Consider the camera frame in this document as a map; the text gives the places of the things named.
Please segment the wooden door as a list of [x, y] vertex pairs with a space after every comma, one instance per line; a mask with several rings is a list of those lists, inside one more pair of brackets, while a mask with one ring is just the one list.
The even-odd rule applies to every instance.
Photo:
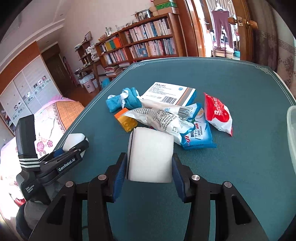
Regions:
[[233, 6], [237, 18], [238, 32], [240, 37], [240, 60], [254, 62], [254, 23], [251, 16], [248, 1], [233, 0]]

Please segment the red balloon glue packet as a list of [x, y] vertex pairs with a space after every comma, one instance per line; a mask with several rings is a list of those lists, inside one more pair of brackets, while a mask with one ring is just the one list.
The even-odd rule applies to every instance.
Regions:
[[233, 136], [233, 119], [229, 109], [218, 98], [204, 92], [205, 119], [221, 132]]

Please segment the white sponge block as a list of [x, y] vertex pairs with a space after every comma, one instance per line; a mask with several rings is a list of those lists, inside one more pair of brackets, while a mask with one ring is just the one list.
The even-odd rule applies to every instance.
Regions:
[[62, 149], [63, 149], [64, 152], [67, 152], [72, 147], [74, 147], [75, 145], [79, 144], [83, 140], [87, 140], [88, 141], [88, 138], [84, 134], [82, 134], [82, 133], [71, 133], [66, 138], [65, 143], [63, 144]]
[[126, 179], [135, 182], [170, 183], [172, 181], [172, 135], [137, 127], [129, 137]]

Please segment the patterned curtain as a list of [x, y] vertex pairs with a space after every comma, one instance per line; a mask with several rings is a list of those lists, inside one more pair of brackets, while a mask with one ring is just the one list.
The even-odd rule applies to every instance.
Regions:
[[254, 31], [254, 61], [269, 66], [295, 95], [295, 37], [267, 1], [248, 1]]

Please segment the orange yellow toy brick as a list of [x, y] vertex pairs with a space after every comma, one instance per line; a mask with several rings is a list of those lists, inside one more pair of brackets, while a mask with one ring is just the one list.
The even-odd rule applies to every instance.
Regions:
[[120, 123], [121, 127], [128, 133], [132, 131], [135, 127], [137, 127], [138, 122], [130, 118], [128, 116], [125, 116], [124, 114], [128, 112], [127, 108], [123, 108], [119, 112], [117, 112], [114, 117], [116, 120]]

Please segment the blue white snack packet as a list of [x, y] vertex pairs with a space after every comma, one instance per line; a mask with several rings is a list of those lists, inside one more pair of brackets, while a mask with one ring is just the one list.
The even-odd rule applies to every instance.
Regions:
[[181, 146], [185, 150], [216, 148], [208, 121], [205, 119], [204, 109], [200, 108], [195, 118], [189, 120], [194, 129], [182, 136]]

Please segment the white sliding wardrobe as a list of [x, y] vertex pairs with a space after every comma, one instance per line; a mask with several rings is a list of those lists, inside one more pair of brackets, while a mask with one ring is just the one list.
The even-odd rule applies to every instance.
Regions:
[[1, 92], [1, 118], [14, 133], [20, 118], [35, 114], [60, 94], [42, 56], [39, 55]]

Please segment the pink waste bin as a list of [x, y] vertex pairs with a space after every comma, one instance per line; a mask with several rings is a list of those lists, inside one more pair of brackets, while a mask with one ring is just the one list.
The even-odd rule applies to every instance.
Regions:
[[88, 80], [83, 85], [84, 85], [84, 87], [85, 87], [85, 89], [87, 90], [88, 93], [92, 93], [96, 89], [93, 82], [92, 82], [92, 80]]

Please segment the stacked boxes on shelf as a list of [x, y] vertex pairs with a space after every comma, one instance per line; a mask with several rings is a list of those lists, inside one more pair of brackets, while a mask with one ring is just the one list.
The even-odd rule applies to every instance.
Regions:
[[179, 8], [175, 0], [154, 0], [153, 6], [149, 8], [153, 16], [163, 14], [179, 14]]

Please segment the clear plastic bowl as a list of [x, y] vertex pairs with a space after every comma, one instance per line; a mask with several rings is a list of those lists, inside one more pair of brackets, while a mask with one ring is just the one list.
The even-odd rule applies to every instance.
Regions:
[[296, 172], [296, 106], [290, 106], [287, 110], [287, 140], [290, 157], [294, 171]]

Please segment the small wooden side shelf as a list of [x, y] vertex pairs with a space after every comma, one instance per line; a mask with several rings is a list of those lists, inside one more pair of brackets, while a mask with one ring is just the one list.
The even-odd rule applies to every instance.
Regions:
[[74, 74], [78, 79], [82, 79], [82, 73], [94, 75], [94, 78], [97, 81], [98, 89], [102, 90], [100, 86], [99, 74], [97, 67], [101, 64], [99, 57], [93, 59], [91, 50], [93, 50], [94, 45], [91, 44], [92, 38], [84, 40], [75, 47], [75, 53], [79, 56], [79, 61], [82, 63], [82, 67], [79, 67]]

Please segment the white blue medicine box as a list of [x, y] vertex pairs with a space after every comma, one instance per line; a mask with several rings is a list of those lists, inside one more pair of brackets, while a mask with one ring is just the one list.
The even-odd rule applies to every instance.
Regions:
[[197, 96], [195, 88], [155, 82], [141, 97], [170, 105], [188, 106]]

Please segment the blue folded cloth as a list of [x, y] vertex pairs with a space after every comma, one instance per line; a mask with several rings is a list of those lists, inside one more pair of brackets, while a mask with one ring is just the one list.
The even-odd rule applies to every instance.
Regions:
[[139, 93], [136, 88], [125, 88], [119, 95], [109, 95], [106, 100], [106, 105], [111, 113], [114, 113], [120, 108], [141, 108], [142, 104], [138, 96]]

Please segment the cotton swab clear bag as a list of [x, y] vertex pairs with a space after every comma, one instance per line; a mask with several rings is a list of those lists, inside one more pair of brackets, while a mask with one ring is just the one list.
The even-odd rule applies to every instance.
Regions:
[[201, 109], [201, 104], [194, 103], [188, 106], [179, 106], [142, 97], [138, 99], [142, 107], [129, 110], [123, 115], [133, 118], [144, 125], [151, 126], [155, 130], [172, 135], [174, 142], [183, 146], [186, 142], [185, 135], [195, 129], [193, 119]]

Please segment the hanging purple clothes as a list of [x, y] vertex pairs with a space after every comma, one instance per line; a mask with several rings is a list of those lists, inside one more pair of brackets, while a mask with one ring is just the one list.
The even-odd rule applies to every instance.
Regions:
[[221, 47], [221, 35], [222, 29], [225, 30], [226, 36], [228, 39], [228, 44], [230, 48], [233, 48], [233, 39], [231, 26], [228, 22], [228, 18], [230, 17], [230, 13], [228, 10], [213, 10], [212, 11], [214, 27], [215, 27], [215, 38], [217, 42], [217, 47]]

